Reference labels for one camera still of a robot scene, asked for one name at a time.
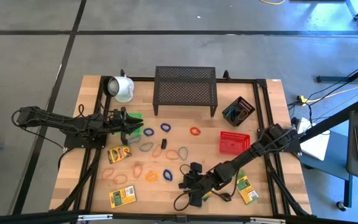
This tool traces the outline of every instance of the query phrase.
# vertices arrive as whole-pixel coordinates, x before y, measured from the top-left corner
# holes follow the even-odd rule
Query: small black bin
[[[254,112],[255,108],[251,106],[243,97],[238,97],[222,112],[223,118],[234,127],[239,126],[249,115]]]

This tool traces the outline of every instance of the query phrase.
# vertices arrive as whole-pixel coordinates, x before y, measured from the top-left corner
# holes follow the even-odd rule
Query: red plastic basket
[[[239,155],[249,148],[248,134],[221,131],[219,151],[221,154]]]

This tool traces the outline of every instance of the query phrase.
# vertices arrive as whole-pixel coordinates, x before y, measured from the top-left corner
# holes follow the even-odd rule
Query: gray floor
[[[358,11],[358,2],[353,1]],[[0,0],[0,29],[70,30],[80,1]],[[286,1],[270,6],[252,1],[88,1],[80,30],[357,30],[344,2]],[[34,137],[15,128],[10,115],[21,106],[45,107],[67,36],[0,36],[0,215],[7,214]],[[318,75],[347,75],[358,68],[358,37],[284,36],[77,36],[54,112],[71,115],[83,75],[153,76],[156,65],[213,66],[232,77],[279,78],[292,102],[318,91]],[[318,117],[356,94],[353,90],[313,107]],[[354,100],[331,113],[339,111]],[[307,108],[295,116],[308,117]],[[347,134],[347,124],[335,131]],[[47,136],[63,142],[49,129]],[[24,212],[47,211],[61,150],[45,142]],[[304,170],[312,211],[323,218],[358,221],[358,178],[353,208],[340,212],[343,181],[318,170]]]

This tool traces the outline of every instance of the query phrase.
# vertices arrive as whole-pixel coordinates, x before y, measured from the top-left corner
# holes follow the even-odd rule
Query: wooden table
[[[76,107],[79,104],[85,106],[84,114],[93,113],[96,94],[100,76],[85,75],[82,81]],[[280,80],[267,80],[268,93],[273,113],[273,120],[283,128],[290,127],[290,119],[285,101],[283,86]],[[125,106],[128,113],[142,113],[144,128],[152,128],[155,134],[146,137],[142,134],[139,143],[131,145],[132,157],[124,159],[116,164],[110,164],[107,150],[121,144],[119,134],[109,135],[106,147],[102,150],[96,185],[94,189],[92,212],[124,212],[124,213],[154,213],[154,214],[193,214],[193,215],[260,215],[271,216],[272,209],[267,185],[265,164],[262,157],[254,159],[243,169],[246,171],[249,180],[259,195],[256,202],[246,205],[239,195],[235,193],[231,202],[224,202],[222,199],[212,195],[201,208],[189,206],[182,212],[173,209],[173,201],[182,193],[178,184],[182,182],[183,175],[179,171],[182,164],[199,162],[203,165],[203,170],[209,170],[219,162],[231,160],[234,156],[222,155],[219,153],[219,133],[220,131],[233,131],[250,135],[251,142],[257,140],[256,129],[258,119],[256,111],[252,113],[239,127],[231,126],[223,119],[221,111],[232,103],[238,96],[245,98],[250,104],[255,106],[253,87],[246,83],[218,83],[218,109],[213,118],[210,117],[209,108],[205,106],[160,106],[158,116],[154,116],[153,99],[154,82],[135,82],[134,97],[128,103],[119,103],[112,99],[110,110]],[[264,115],[265,126],[267,126],[267,115],[264,107],[262,89],[260,100]],[[162,123],[169,123],[172,129],[165,133],[160,129]],[[190,128],[196,126],[201,130],[199,136],[192,136]],[[165,157],[165,151],[158,158],[152,157],[152,151],[156,145],[161,144],[162,139],[167,139],[167,149],[179,149],[182,146],[188,148],[186,161],[181,159],[169,161]],[[139,146],[145,142],[153,142],[154,148],[149,152],[141,152]],[[84,156],[84,149],[74,149],[63,159],[53,191],[50,208],[59,206],[68,194],[73,190],[78,182],[80,169]],[[281,153],[283,173],[285,183],[296,201],[302,208],[311,213],[308,195],[306,193],[305,181],[303,180],[302,169],[299,160],[291,154]],[[143,172],[138,179],[132,175],[135,163],[143,165]],[[114,168],[114,175],[108,180],[102,180],[101,174],[107,168]],[[173,181],[164,180],[162,173],[164,169],[171,170]],[[145,180],[145,175],[150,172],[158,173],[158,181],[150,183]],[[111,180],[117,174],[128,176],[126,184],[116,185]],[[111,209],[109,203],[109,193],[126,187],[135,186],[137,201],[132,204]],[[233,183],[223,188],[220,192],[231,192]],[[85,206],[85,198],[88,187],[83,191],[80,208]],[[283,212],[280,191],[276,186],[276,196],[279,212]],[[188,197],[182,197],[177,207],[180,208],[187,203]]]

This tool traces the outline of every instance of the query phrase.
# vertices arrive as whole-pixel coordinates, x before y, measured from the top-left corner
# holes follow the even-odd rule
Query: black mesh shelf
[[[214,67],[155,68],[154,115],[159,105],[209,106],[211,116],[218,107]]]

